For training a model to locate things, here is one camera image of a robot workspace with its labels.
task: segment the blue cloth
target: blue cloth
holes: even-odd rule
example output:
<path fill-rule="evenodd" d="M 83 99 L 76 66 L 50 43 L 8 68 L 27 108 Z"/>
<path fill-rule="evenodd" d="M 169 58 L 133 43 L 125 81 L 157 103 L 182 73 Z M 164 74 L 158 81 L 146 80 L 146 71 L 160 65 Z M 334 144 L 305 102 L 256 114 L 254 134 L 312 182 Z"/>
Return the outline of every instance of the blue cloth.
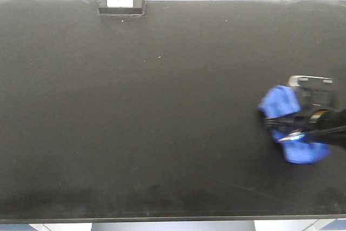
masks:
<path fill-rule="evenodd" d="M 270 89 L 258 106 L 266 117 L 280 117 L 300 111 L 298 99 L 290 87 L 277 85 Z M 324 143 L 300 140 L 278 141 L 286 136 L 277 130 L 271 131 L 274 140 L 282 145 L 285 159 L 291 163 L 313 163 L 326 157 L 330 150 Z"/>

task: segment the black table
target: black table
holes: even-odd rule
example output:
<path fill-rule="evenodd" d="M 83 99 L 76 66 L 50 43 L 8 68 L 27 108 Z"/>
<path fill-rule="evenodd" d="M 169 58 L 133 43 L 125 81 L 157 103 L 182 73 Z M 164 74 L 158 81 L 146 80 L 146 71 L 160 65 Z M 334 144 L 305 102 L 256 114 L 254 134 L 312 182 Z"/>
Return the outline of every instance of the black table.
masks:
<path fill-rule="evenodd" d="M 346 216 L 346 150 L 285 162 L 256 107 L 290 75 L 335 79 L 344 2 L 0 2 L 0 219 Z"/>

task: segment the black tabletop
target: black tabletop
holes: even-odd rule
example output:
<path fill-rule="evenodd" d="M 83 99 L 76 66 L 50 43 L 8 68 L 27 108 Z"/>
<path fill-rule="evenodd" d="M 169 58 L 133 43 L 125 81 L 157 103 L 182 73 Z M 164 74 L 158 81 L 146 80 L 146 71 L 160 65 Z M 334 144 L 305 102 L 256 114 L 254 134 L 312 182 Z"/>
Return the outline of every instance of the black tabletop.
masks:
<path fill-rule="evenodd" d="M 285 162 L 256 107 L 291 75 L 335 79 L 343 2 L 0 2 L 0 219 L 346 216 L 346 150 Z"/>

